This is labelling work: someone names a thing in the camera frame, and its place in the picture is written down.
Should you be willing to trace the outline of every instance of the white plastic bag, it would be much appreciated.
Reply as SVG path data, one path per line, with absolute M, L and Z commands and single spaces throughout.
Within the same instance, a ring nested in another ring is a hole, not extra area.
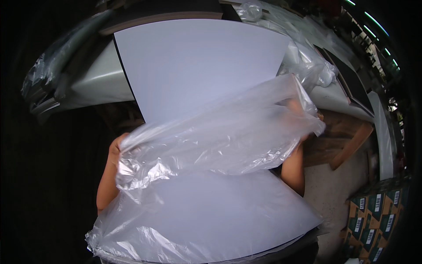
M 288 74 L 139 127 L 121 144 L 120 194 L 87 233 L 88 248 L 113 263 L 235 263 L 293 243 L 322 218 L 266 169 L 323 132 L 315 114 Z

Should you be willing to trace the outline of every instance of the crumpled plastic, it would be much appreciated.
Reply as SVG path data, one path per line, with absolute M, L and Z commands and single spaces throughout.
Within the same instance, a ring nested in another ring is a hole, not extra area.
M 315 85 L 327 87 L 335 81 L 338 69 L 319 55 L 300 32 L 287 30 L 292 38 L 279 74 L 294 73 L 303 88 L 310 93 Z
M 254 3 L 243 3 L 236 9 L 242 21 L 258 21 L 262 17 L 262 8 Z
M 300 31 L 290 30 L 292 22 L 302 19 L 280 7 L 265 2 L 261 4 L 269 10 L 269 14 L 264 14 L 262 19 L 242 21 L 278 31 L 292 38 L 279 74 L 294 73 L 308 94 L 316 85 L 327 87 L 330 83 L 335 82 L 338 73 L 337 67 L 319 55 Z
M 24 79 L 21 88 L 21 94 L 24 99 L 38 103 L 45 98 L 47 93 L 55 90 L 59 83 L 63 83 L 60 80 L 61 71 L 70 57 L 80 47 L 81 43 L 95 33 L 111 14 L 111 10 L 106 10 L 93 15 L 50 45 L 36 60 Z M 65 91 L 59 91 L 57 95 L 59 95 L 59 99 L 63 99 Z
M 267 169 L 302 136 L 324 131 L 316 112 L 297 78 L 286 74 L 189 117 L 137 128 L 121 142 L 120 193 L 86 234 L 88 249 L 113 263 L 229 264 L 294 243 L 322 218 Z M 247 217 L 238 222 L 222 208 L 229 201 Z M 242 229 L 253 219 L 253 229 Z M 281 228 L 277 235 L 273 225 Z

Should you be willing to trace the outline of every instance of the cardboard box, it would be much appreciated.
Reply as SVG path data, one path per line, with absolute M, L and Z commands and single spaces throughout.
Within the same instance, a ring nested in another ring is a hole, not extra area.
M 351 198 L 349 217 L 355 217 L 356 212 L 358 217 L 365 217 L 367 203 L 367 196 L 365 194 Z
M 384 205 L 385 193 L 380 193 L 384 185 L 375 187 L 365 186 L 350 199 L 349 217 L 366 218 L 370 226 L 368 228 L 378 229 L 381 223 L 382 207 Z
M 359 241 L 352 235 L 352 232 L 348 230 L 346 238 L 344 240 L 344 255 L 347 258 L 357 258 L 359 255 L 358 248 L 360 247 Z
M 358 217 L 359 213 L 358 211 L 355 212 L 355 217 L 349 218 L 349 224 L 347 226 L 347 233 L 351 233 L 352 236 L 359 240 L 360 234 L 363 229 L 363 225 L 365 224 L 365 218 L 364 217 Z
M 361 248 L 359 249 L 359 257 L 360 258 L 367 258 L 369 257 L 369 253 L 372 247 L 375 244 L 375 240 L 380 233 L 379 229 L 368 229 L 365 228 L 362 230 L 362 234 L 360 236 L 360 244 Z
M 382 236 L 382 231 L 379 230 L 374 245 L 368 256 L 369 263 L 376 262 L 387 245 L 388 241 Z
M 370 264 L 371 262 L 369 261 L 368 258 L 359 258 L 359 264 Z
M 388 179 L 365 186 L 350 199 L 345 238 L 347 257 L 376 262 L 407 204 L 409 179 Z
M 388 240 L 390 238 L 390 234 L 392 233 L 394 229 L 394 222 L 396 220 L 397 215 L 396 214 L 390 214 L 390 215 L 383 215 L 381 219 L 381 225 L 379 229 L 382 232 L 382 236 Z
M 381 256 L 383 249 L 384 248 L 377 248 L 377 247 L 372 248 L 371 253 L 369 254 L 369 257 L 368 257 L 369 263 L 376 262 Z

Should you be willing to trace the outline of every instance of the hand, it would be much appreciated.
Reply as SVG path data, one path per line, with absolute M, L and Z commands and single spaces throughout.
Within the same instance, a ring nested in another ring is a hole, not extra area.
M 113 140 L 109 149 L 108 149 L 108 162 L 117 166 L 117 161 L 119 160 L 120 155 L 120 143 L 122 140 L 127 137 L 129 133 L 123 133 L 121 136 Z

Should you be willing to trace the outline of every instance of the white panel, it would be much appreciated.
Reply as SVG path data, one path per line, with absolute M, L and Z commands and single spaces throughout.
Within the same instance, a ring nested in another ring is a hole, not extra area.
M 109 225 L 98 248 L 149 262 L 211 263 L 272 249 L 322 221 L 268 170 L 183 174 L 157 181 L 153 188 L 162 205 L 148 208 L 120 200 L 124 210 L 105 218 L 103 225 Z M 130 250 L 116 241 L 131 245 Z
M 375 114 L 375 131 L 379 148 L 379 179 L 382 181 L 394 176 L 390 131 L 379 96 L 376 92 L 370 92 L 368 98 Z
M 146 122 L 172 120 L 274 78 L 290 40 L 217 19 L 161 21 L 114 35 Z

